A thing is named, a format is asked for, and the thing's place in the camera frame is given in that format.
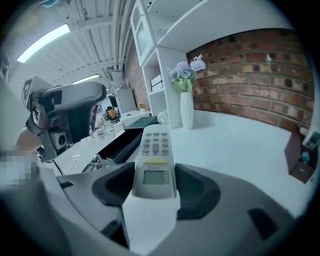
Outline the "dark teal box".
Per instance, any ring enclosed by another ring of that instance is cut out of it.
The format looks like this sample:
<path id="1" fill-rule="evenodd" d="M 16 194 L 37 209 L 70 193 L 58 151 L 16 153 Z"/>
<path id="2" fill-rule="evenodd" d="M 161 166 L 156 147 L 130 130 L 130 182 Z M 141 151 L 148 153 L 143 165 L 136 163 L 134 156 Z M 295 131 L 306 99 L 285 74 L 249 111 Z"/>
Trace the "dark teal box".
<path id="1" fill-rule="evenodd" d="M 147 126 L 158 124 L 157 116 L 141 117 L 129 125 L 125 125 L 124 129 L 144 129 Z"/>

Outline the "white ribbed vase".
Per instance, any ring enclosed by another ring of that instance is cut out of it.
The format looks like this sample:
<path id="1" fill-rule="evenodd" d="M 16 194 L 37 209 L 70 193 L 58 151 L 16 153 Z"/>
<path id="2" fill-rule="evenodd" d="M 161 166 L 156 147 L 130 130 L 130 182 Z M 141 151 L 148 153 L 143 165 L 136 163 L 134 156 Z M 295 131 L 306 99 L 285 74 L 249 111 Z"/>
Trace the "white ribbed vase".
<path id="1" fill-rule="evenodd" d="M 183 128 L 191 130 L 194 123 L 194 102 L 190 91 L 180 94 L 180 115 Z"/>

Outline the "white desk with drawers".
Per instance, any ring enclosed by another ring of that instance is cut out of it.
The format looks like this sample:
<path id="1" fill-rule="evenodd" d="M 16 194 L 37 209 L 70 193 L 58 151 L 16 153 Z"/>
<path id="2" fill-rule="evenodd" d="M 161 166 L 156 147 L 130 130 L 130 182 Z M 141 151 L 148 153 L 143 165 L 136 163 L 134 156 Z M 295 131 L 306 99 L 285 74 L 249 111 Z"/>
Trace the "white desk with drawers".
<path id="1" fill-rule="evenodd" d="M 173 129 L 176 162 L 214 181 L 215 207 L 198 219 L 176 219 L 179 199 L 129 196 L 124 204 L 131 256 L 266 256 L 306 212 L 317 174 L 303 183 L 289 175 L 289 133 L 261 126 L 266 139 L 224 126 Z"/>

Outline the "long ceiling light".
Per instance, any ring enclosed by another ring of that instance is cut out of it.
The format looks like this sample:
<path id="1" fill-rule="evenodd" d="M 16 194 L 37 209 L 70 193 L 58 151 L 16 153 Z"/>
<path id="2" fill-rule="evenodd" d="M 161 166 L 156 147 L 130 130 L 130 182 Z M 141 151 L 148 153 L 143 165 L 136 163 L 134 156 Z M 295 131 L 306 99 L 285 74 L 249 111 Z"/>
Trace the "long ceiling light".
<path id="1" fill-rule="evenodd" d="M 36 52 L 41 50 L 44 46 L 53 42 L 54 40 L 68 34 L 70 32 L 69 26 L 67 24 L 61 25 L 56 29 L 48 32 L 32 45 L 30 45 L 18 58 L 19 63 L 25 63 L 30 57 L 32 57 Z"/>
<path id="2" fill-rule="evenodd" d="M 72 84 L 80 84 L 80 83 L 84 83 L 84 82 L 90 82 L 90 81 L 94 81 L 100 78 L 99 74 L 94 74 L 88 77 L 84 77 L 82 79 L 79 79 L 77 81 L 72 82 Z"/>

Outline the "white shelf unit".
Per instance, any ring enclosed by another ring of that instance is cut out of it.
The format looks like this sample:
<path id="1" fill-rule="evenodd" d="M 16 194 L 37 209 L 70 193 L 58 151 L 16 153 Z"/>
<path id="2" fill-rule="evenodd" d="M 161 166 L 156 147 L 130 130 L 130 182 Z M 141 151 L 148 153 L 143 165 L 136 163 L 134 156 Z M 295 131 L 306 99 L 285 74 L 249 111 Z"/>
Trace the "white shelf unit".
<path id="1" fill-rule="evenodd" d="M 187 59 L 187 53 L 233 34 L 260 30 L 292 30 L 292 23 L 270 0 L 142 0 L 155 48 L 142 68 L 151 113 L 168 111 L 169 127 L 182 124 L 180 95 L 168 70 Z M 152 92 L 151 79 L 161 74 L 163 90 Z"/>

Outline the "brown wooden organizer box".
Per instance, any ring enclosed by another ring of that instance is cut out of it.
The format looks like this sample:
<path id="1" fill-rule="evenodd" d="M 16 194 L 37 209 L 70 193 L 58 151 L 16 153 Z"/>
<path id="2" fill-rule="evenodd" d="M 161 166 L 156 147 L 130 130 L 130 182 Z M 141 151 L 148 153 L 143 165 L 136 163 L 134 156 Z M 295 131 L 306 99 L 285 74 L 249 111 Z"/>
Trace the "brown wooden organizer box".
<path id="1" fill-rule="evenodd" d="M 320 131 L 320 128 L 312 126 L 310 130 Z M 303 140 L 307 135 L 303 135 L 297 125 L 290 127 L 290 136 L 286 147 L 284 149 L 284 155 L 287 164 L 288 174 L 302 183 L 307 183 L 316 170 L 318 165 L 318 143 L 315 149 L 310 149 L 303 145 Z M 306 164 L 301 160 L 302 152 L 308 152 L 310 156 L 309 163 Z"/>

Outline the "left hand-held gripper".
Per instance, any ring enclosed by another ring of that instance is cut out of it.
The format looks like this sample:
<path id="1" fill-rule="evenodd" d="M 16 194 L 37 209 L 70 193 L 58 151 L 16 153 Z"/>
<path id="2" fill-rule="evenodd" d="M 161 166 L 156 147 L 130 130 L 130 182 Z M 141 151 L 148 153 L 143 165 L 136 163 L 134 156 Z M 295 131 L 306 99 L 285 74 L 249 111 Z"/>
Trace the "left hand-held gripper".
<path id="1" fill-rule="evenodd" d="M 106 87 L 98 82 L 52 86 L 38 76 L 25 81 L 20 98 L 30 111 L 25 126 L 42 142 L 37 149 L 41 162 L 54 160 L 90 135 L 92 107 L 106 95 Z M 49 135 L 56 131 L 66 132 L 66 146 L 60 150 L 54 148 Z"/>

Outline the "black box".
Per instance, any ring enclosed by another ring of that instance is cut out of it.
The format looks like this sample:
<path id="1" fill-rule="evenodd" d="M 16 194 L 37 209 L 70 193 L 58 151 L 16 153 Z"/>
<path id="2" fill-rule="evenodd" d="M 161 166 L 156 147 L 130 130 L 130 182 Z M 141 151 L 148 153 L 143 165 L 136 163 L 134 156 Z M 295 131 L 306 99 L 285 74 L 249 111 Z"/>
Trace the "black box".
<path id="1" fill-rule="evenodd" d="M 143 130 L 143 128 L 126 129 L 124 133 L 96 153 L 97 159 L 109 166 L 125 163 L 139 147 Z"/>

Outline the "blue artificial flowers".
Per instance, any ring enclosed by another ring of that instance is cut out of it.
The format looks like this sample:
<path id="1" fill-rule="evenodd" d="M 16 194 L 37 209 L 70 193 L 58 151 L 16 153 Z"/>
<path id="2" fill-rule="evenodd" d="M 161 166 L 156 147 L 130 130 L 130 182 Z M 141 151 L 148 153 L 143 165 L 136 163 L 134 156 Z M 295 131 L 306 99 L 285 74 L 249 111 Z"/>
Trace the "blue artificial flowers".
<path id="1" fill-rule="evenodd" d="M 173 89 L 177 93 L 191 92 L 195 82 L 196 73 L 206 69 L 206 63 L 203 61 L 203 55 L 200 54 L 188 63 L 180 61 L 175 68 L 168 71 Z"/>

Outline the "person's white t-shirt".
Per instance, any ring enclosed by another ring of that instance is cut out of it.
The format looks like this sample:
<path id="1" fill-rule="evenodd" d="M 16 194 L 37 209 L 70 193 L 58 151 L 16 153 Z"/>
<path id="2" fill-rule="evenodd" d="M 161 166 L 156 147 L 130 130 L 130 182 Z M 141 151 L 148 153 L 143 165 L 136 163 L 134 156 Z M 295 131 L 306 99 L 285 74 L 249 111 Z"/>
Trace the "person's white t-shirt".
<path id="1" fill-rule="evenodd" d="M 19 151 L 16 143 L 29 114 L 0 76 L 0 152 Z M 23 246 L 34 245 L 47 256 L 71 256 L 70 244 L 49 203 L 38 170 L 38 178 L 32 183 L 0 190 L 0 206 L 26 238 Z"/>

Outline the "person's left forearm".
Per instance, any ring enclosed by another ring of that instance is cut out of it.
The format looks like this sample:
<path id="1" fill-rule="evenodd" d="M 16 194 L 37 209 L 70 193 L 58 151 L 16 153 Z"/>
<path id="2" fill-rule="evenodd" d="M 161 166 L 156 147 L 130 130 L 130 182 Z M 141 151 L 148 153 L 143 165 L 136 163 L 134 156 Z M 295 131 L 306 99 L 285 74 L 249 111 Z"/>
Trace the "person's left forearm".
<path id="1" fill-rule="evenodd" d="M 21 133 L 16 142 L 16 148 L 20 152 L 32 154 L 42 146 L 43 144 L 39 136 L 29 131 L 26 127 L 21 130 Z"/>

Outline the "grey metal cabinet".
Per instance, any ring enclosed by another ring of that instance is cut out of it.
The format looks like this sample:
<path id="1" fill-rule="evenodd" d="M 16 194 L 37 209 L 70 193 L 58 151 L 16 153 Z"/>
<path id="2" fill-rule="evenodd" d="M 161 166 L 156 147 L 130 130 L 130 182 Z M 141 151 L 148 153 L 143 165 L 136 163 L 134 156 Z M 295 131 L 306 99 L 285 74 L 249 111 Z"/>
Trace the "grey metal cabinet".
<path id="1" fill-rule="evenodd" d="M 115 91 L 116 102 L 120 114 L 131 112 L 137 109 L 134 93 L 131 88 Z"/>

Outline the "white remote control with display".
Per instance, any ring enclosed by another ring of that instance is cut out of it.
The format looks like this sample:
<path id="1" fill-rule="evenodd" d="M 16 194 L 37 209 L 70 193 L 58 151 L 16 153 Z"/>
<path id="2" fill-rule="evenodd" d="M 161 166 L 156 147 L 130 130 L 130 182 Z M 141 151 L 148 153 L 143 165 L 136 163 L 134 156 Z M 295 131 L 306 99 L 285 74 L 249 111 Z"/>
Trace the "white remote control with display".
<path id="1" fill-rule="evenodd" d="M 303 139 L 302 144 L 311 150 L 314 150 L 320 142 L 320 130 L 310 130 Z"/>

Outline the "white side table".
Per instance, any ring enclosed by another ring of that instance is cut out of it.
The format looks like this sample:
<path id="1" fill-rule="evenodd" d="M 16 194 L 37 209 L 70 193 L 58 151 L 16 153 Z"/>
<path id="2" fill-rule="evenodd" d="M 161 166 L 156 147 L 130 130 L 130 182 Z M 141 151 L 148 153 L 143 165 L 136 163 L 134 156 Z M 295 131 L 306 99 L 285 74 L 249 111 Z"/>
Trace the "white side table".
<path id="1" fill-rule="evenodd" d="M 130 125 L 134 121 L 138 120 L 139 118 L 151 116 L 152 112 L 150 110 L 146 110 L 146 112 L 141 113 L 140 110 L 133 110 L 129 112 L 125 112 L 121 115 L 120 121 L 124 125 Z"/>

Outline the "white glass cabinet door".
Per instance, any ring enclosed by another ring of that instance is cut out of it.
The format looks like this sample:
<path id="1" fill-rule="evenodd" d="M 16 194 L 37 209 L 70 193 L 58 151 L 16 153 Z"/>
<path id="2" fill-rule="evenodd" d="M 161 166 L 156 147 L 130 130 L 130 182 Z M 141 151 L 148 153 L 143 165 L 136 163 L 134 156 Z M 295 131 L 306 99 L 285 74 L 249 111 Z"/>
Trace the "white glass cabinet door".
<path id="1" fill-rule="evenodd" d="M 156 47 L 151 24 L 142 0 L 135 0 L 130 16 L 130 24 L 138 62 L 142 67 Z"/>

